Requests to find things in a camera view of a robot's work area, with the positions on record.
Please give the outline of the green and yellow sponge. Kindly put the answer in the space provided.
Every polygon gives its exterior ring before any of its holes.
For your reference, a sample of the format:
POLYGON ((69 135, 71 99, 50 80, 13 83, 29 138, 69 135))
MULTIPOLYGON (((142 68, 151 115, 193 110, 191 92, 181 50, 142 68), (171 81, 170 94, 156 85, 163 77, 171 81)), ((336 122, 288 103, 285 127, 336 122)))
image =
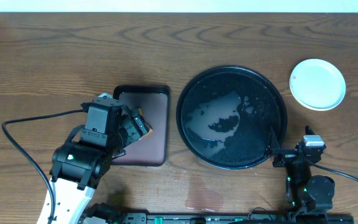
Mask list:
POLYGON ((153 132, 153 129, 151 125, 144 119, 144 113, 141 108, 136 108, 134 111, 140 116, 140 120, 143 124, 142 128, 145 129, 145 131, 142 132, 142 137, 146 138, 153 132))

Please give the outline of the light green plate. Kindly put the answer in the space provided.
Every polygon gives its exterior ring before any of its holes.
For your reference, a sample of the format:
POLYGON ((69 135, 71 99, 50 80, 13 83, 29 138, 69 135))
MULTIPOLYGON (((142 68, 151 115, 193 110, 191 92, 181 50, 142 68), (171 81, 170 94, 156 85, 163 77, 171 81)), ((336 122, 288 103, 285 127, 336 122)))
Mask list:
POLYGON ((315 111, 338 106, 346 94, 346 82, 333 64, 318 58, 300 62, 294 67, 289 87, 296 101, 315 111))

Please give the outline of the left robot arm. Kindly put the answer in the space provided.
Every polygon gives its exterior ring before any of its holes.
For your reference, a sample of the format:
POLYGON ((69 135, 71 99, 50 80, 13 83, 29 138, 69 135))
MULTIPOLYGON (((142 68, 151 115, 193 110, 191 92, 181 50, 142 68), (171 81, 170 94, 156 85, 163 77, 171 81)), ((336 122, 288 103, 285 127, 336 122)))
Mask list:
POLYGON ((140 108, 107 95, 81 107, 86 123, 75 127, 52 156, 52 197, 45 199, 39 223, 78 223, 113 159, 152 130, 140 108))

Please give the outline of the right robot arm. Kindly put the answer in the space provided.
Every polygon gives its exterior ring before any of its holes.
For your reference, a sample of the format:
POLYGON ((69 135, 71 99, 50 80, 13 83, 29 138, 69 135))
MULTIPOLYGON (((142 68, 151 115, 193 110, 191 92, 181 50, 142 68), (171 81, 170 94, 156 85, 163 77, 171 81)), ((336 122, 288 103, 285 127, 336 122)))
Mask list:
POLYGON ((287 213, 289 223, 329 223, 327 211, 333 208, 335 183, 332 178, 312 175, 311 166, 321 160, 326 145, 321 136, 305 127, 305 135, 293 149, 281 149, 275 131, 270 130, 266 152, 274 167, 287 173, 287 213))

